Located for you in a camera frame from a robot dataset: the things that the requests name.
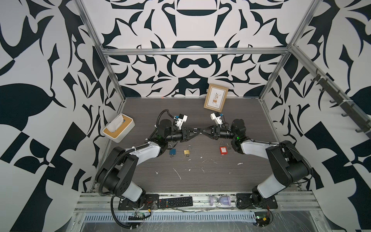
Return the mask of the brass padlock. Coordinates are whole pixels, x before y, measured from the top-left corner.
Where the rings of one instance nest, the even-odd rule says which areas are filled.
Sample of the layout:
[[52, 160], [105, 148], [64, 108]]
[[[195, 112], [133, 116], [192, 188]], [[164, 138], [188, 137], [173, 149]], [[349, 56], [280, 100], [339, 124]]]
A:
[[191, 153], [191, 150], [192, 150], [192, 146], [191, 145], [188, 145], [187, 148], [184, 150], [184, 155], [186, 157], [189, 157], [190, 156], [190, 153]]

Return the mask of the red padlock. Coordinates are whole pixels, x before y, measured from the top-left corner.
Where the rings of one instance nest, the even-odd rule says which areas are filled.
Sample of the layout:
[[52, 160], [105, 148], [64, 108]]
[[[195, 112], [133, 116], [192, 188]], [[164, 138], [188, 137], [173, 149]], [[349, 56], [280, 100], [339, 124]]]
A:
[[227, 146], [225, 145], [225, 143], [223, 141], [219, 142], [219, 150], [220, 150], [220, 154], [222, 156], [228, 154]]

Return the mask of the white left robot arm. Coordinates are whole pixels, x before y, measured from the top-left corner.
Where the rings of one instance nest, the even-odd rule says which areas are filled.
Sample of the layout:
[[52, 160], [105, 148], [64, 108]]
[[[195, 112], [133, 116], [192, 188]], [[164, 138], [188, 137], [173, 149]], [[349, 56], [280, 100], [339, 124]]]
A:
[[168, 109], [161, 111], [157, 117], [155, 129], [146, 142], [137, 147], [114, 148], [98, 170], [95, 181], [100, 196], [111, 196], [110, 210], [113, 220], [122, 228], [134, 229], [137, 225], [122, 223], [114, 210], [114, 199], [129, 200], [137, 207], [145, 204], [146, 191], [135, 184], [132, 179], [136, 167], [161, 156], [169, 142], [187, 142], [201, 133], [199, 128], [183, 127], [185, 115], [173, 116]]

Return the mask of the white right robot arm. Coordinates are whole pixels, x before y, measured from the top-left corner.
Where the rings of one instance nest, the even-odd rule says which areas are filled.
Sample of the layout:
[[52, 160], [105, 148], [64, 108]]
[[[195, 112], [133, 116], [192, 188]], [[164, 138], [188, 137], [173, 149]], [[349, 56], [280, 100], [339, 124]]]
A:
[[260, 142], [246, 135], [246, 126], [242, 119], [235, 119], [232, 125], [210, 126], [201, 133], [211, 139], [231, 139], [233, 150], [240, 154], [253, 155], [267, 159], [272, 174], [252, 189], [250, 194], [236, 195], [238, 209], [260, 208], [277, 209], [275, 195], [303, 178], [312, 175], [313, 169], [306, 158], [298, 152], [292, 142]]

